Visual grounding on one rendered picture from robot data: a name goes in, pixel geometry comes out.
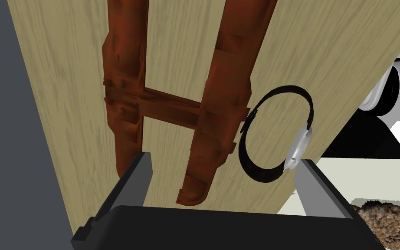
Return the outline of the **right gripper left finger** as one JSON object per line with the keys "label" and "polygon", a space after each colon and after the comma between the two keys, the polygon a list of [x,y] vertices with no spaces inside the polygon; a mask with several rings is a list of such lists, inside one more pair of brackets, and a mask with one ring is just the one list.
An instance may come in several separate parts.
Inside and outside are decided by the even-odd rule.
{"label": "right gripper left finger", "polygon": [[117,206],[143,206],[152,175],[150,152],[139,153],[103,202],[94,221]]}

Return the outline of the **brown shaggy rug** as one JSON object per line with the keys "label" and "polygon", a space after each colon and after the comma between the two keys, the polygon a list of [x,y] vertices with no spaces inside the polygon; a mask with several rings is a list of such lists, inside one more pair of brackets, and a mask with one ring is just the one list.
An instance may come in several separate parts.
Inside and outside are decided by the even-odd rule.
{"label": "brown shaggy rug", "polygon": [[385,248],[400,250],[400,206],[380,201],[367,201],[351,207],[366,222]]}

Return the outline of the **brown H-shaped wooden object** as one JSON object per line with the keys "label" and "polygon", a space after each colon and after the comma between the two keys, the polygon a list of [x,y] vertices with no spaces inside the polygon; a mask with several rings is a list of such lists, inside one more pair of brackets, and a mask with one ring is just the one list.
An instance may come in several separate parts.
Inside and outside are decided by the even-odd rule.
{"label": "brown H-shaped wooden object", "polygon": [[142,151],[144,117],[194,130],[177,203],[196,206],[236,146],[250,76],[278,0],[226,0],[201,102],[145,87],[149,0],[107,0],[105,103],[121,177]]}

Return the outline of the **light wooden table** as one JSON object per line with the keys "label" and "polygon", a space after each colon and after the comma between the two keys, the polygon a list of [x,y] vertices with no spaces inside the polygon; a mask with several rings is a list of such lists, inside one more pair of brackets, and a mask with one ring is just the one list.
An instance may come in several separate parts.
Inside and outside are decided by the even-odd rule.
{"label": "light wooden table", "polygon": [[[107,127],[102,43],[107,0],[7,0],[74,233],[118,180]],[[146,86],[200,101],[225,0],[150,0]],[[319,160],[400,53],[400,0],[279,0],[251,75],[252,108],[271,89],[298,85],[315,118],[305,156]],[[247,147],[260,167],[285,158],[307,102],[280,94],[264,103]],[[242,171],[237,149],[218,168],[199,206],[175,203],[193,131],[144,119],[153,178],[145,206],[276,213],[294,190],[294,171],[270,184]]]}

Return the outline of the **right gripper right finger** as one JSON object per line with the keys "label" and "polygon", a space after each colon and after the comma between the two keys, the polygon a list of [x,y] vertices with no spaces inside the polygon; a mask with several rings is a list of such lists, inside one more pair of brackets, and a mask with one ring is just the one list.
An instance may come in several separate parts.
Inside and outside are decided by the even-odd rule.
{"label": "right gripper right finger", "polygon": [[349,203],[312,160],[300,161],[294,184],[307,216],[353,217]]}

